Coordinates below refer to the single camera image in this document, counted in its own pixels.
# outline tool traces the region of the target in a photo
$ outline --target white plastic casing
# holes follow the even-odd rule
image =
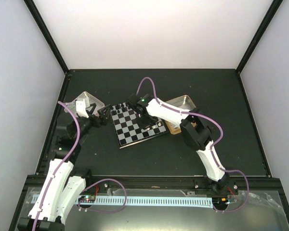
[[[40,201],[45,192],[46,186],[51,178],[53,178],[53,172],[60,164],[61,159],[54,159],[50,161],[49,171],[46,177],[46,180],[43,184],[42,190],[39,194],[39,198],[34,204],[33,208],[29,212],[29,215],[32,219],[35,219],[37,216],[37,212],[39,211]],[[44,203],[42,206],[42,211],[39,214],[39,220],[43,220],[43,218],[47,218],[48,221],[54,222],[57,217],[57,205],[59,201],[59,197],[63,191],[64,184],[73,169],[73,164],[71,162],[64,162],[59,170],[56,172],[55,177],[53,178],[47,194],[44,199]]]
[[[204,167],[206,168],[207,176],[213,181],[218,181],[224,176],[225,172],[219,168],[219,167],[222,167],[224,169],[224,167],[222,166],[222,164],[221,164],[221,162],[220,162],[220,160],[216,154],[214,147],[212,147],[212,152],[213,152],[215,159],[217,160],[217,163],[219,164],[219,166],[217,166],[217,164],[215,163],[215,161],[213,159],[212,153],[210,151],[210,147],[212,144],[213,144],[213,141],[210,141],[206,146],[206,150],[204,150],[204,151],[198,150],[197,153],[200,156],[200,159],[201,159]]]
[[[187,109],[181,109],[179,107],[175,107],[172,106],[168,103],[165,103],[163,101],[161,101],[160,99],[158,99],[160,101],[160,103],[162,103],[163,105],[166,105],[168,107],[171,107],[173,109],[176,109],[178,111],[181,112],[189,112],[190,110]],[[165,108],[163,106],[161,106],[156,99],[152,99],[149,103],[148,106],[146,107],[147,112],[149,113],[150,116],[156,116],[159,118],[162,118],[164,120],[167,120],[169,122],[171,122],[172,124],[175,124],[176,126],[180,127],[181,121],[182,119],[185,119],[186,117],[188,117],[187,114],[181,114],[181,113],[177,113],[174,112],[168,108]]]
[[[64,188],[57,207],[57,216],[61,217],[61,223],[66,223],[66,218],[78,195],[85,189],[86,180],[84,178],[73,176],[68,179],[66,187]]]
[[[89,118],[88,113],[86,112],[85,100],[77,100],[76,101],[76,112],[80,117]]]

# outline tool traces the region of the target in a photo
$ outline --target clear plastic sheet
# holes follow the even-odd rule
[[[26,217],[33,207],[32,196],[40,188],[29,188],[20,216]],[[108,190],[108,195],[124,195],[122,190]],[[127,190],[130,196],[194,197],[193,191]],[[240,206],[247,195],[231,200],[228,210]],[[94,206],[101,210],[115,210],[116,206]],[[235,213],[216,213],[213,209],[198,207],[127,206],[116,214],[78,211],[74,206],[67,218],[65,231],[289,231],[286,215],[277,191],[251,191],[249,202]]]

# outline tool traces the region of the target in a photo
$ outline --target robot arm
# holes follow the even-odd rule
[[[84,114],[83,111],[77,109],[78,115]],[[85,112],[87,116],[77,118],[80,127],[80,137],[85,135],[92,127],[99,128],[101,125],[107,124],[110,106],[108,105],[98,110],[99,116],[88,115],[90,112]],[[74,168],[75,161],[81,150],[80,144],[77,145],[69,158],[62,163],[56,174],[53,174],[74,145],[76,133],[75,122],[71,116],[66,113],[61,114],[57,119],[57,144],[53,151],[54,157],[49,164],[46,180],[28,217],[19,219],[17,224],[19,231],[31,231],[37,216],[36,231],[64,231],[66,218],[73,204],[86,188],[86,185],[93,183],[92,173],[89,169]],[[42,209],[40,209],[43,197],[45,198]]]
[[[170,107],[180,112],[194,112],[198,114],[199,110],[197,108],[192,111],[185,110],[167,104],[160,99],[158,99],[158,101],[159,102],[149,94],[142,98],[133,94],[128,98],[127,104],[137,112],[138,116],[136,120],[141,129],[145,129],[148,126],[155,124],[157,121],[156,117],[167,120],[180,127],[185,144],[198,153],[206,168],[208,178],[212,180],[212,189],[214,192],[218,193],[225,184],[227,174],[221,170],[223,166],[214,147],[212,148],[211,153],[210,147],[213,144],[213,141],[210,137],[211,130],[207,126],[206,121],[197,116],[172,111],[166,107]]]

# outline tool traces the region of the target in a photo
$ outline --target red wire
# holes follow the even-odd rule
[[[97,193],[98,193],[100,188],[98,187],[98,185],[96,185],[95,187],[96,187],[95,196],[97,196]]]
[[[231,191],[231,189],[228,186],[227,186],[227,189],[233,196],[235,196],[235,198],[237,198],[236,195]]]

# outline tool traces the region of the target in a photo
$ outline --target black table surface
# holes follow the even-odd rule
[[[163,101],[189,95],[196,107],[224,130],[224,138],[215,146],[223,166],[239,169],[248,176],[266,175],[244,92],[233,69],[72,70],[71,75],[65,102],[84,91],[105,104],[125,102],[146,76],[154,80],[157,96]],[[144,82],[140,95],[152,92],[151,83]],[[210,127],[215,140],[219,131]],[[92,128],[81,143],[75,167],[90,168],[94,175],[206,175],[199,156],[184,144],[181,134],[169,133],[119,149],[110,121],[101,128]]]

